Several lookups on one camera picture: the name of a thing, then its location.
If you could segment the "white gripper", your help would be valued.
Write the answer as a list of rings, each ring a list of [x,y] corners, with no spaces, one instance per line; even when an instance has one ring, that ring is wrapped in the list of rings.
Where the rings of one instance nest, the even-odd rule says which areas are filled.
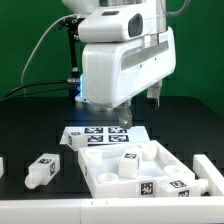
[[[147,106],[158,108],[160,105],[160,80],[170,75],[176,66],[173,30],[168,28],[161,33],[156,46],[142,38],[123,43],[87,44],[82,62],[83,97],[101,107],[118,106],[119,126],[130,129],[132,114],[127,100],[149,87]]]

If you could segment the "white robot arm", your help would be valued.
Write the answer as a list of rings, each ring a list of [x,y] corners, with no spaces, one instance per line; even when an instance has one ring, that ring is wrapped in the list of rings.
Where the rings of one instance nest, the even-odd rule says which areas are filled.
[[[159,101],[162,79],[176,66],[166,0],[62,0],[79,20],[83,100],[114,110],[132,127],[131,99],[142,91]]]

